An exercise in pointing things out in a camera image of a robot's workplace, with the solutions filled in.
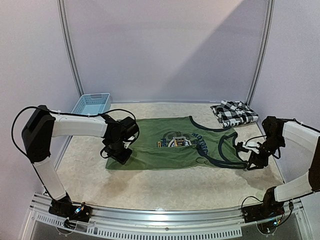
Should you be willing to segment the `black white checked shirt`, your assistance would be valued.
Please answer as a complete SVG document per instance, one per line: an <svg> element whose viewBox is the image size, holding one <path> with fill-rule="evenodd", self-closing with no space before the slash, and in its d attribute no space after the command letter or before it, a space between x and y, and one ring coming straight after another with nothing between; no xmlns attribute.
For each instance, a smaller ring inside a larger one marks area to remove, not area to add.
<svg viewBox="0 0 320 240"><path fill-rule="evenodd" d="M242 101L222 100L210 109L223 128L251 124L259 119L259 115Z"/></svg>

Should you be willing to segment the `green garment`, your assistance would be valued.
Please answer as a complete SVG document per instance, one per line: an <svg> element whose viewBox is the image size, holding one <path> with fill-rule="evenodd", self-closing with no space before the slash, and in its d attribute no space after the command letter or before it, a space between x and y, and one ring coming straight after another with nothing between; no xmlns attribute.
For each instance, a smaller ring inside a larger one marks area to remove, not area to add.
<svg viewBox="0 0 320 240"><path fill-rule="evenodd" d="M138 139L125 164L109 158L105 168L114 171L177 170L192 167L246 169L248 162L235 148L233 128L209 128L192 116L144 118L136 121Z"/></svg>

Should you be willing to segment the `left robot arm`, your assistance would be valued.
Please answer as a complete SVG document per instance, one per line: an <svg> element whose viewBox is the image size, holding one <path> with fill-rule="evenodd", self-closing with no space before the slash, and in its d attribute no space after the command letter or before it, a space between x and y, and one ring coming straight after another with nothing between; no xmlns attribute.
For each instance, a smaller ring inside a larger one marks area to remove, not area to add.
<svg viewBox="0 0 320 240"><path fill-rule="evenodd" d="M65 190L53 163L51 142L61 136L89 136L101 138L101 153L120 164L125 164L132 150L129 145L139 137L140 129L133 114L115 120L109 112L77 114L49 110L46 105L32 106L34 110L21 132L25 155L32 164L55 209L63 216L74 213L74 205Z"/></svg>

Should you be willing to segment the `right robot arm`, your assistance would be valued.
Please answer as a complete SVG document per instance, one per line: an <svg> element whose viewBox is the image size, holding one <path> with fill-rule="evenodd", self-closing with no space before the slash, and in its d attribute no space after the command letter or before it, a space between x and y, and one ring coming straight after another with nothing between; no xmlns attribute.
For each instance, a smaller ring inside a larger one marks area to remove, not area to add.
<svg viewBox="0 0 320 240"><path fill-rule="evenodd" d="M280 165L285 182L269 188L258 213L269 218L284 202L305 197L320 190L320 131L296 119L268 116L262 121L265 140L242 143L251 152L248 170L262 169L269 157L283 159Z"/></svg>

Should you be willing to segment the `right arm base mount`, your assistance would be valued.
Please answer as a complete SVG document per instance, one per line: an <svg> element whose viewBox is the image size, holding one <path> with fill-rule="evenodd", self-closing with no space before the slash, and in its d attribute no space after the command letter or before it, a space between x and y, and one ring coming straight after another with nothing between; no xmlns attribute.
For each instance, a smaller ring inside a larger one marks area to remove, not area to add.
<svg viewBox="0 0 320 240"><path fill-rule="evenodd" d="M245 201L250 198L257 200L258 203L245 206ZM273 199L259 200L255 196L248 196L242 201L240 209L245 223L273 220L272 226L277 227L288 219L288 217L285 218L283 201L277 202Z"/></svg>

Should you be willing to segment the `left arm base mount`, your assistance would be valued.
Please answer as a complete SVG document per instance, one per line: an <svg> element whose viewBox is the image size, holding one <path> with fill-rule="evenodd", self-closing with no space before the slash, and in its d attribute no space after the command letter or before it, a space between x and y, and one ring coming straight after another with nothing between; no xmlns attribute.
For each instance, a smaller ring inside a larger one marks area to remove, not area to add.
<svg viewBox="0 0 320 240"><path fill-rule="evenodd" d="M66 195L59 199L52 199L48 212L52 215L65 218L63 227L75 230L77 222L89 223L92 216L93 208L85 202L73 202Z"/></svg>

